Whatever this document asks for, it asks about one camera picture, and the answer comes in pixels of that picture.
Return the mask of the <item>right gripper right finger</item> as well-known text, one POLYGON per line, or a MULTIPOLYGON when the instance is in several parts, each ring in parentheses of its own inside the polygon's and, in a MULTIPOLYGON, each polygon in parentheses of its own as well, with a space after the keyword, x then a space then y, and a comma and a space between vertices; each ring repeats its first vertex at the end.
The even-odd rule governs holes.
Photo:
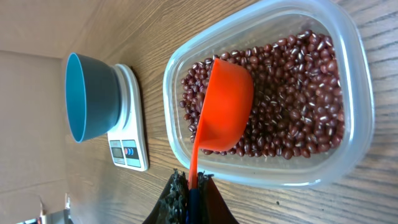
POLYGON ((227 204, 221 196, 213 174, 198 173, 198 189, 200 192, 200 217, 201 224, 238 224, 227 204))

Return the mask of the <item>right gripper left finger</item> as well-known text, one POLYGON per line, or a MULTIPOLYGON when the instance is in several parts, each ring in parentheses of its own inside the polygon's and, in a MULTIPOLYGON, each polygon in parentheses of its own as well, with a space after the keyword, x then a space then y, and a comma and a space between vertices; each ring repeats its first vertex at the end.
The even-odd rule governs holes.
POLYGON ((174 169, 158 201, 143 224, 185 224, 188 184, 184 171, 174 169))

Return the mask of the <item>red measuring scoop blue handle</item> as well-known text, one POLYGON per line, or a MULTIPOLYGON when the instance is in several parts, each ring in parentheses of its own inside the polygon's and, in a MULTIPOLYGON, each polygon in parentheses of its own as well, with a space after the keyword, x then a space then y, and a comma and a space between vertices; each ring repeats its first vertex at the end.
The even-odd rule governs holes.
POLYGON ((198 151, 228 151, 240 140, 254 97, 250 73, 242 66, 214 59, 193 143, 188 176, 187 223, 199 223, 198 151))

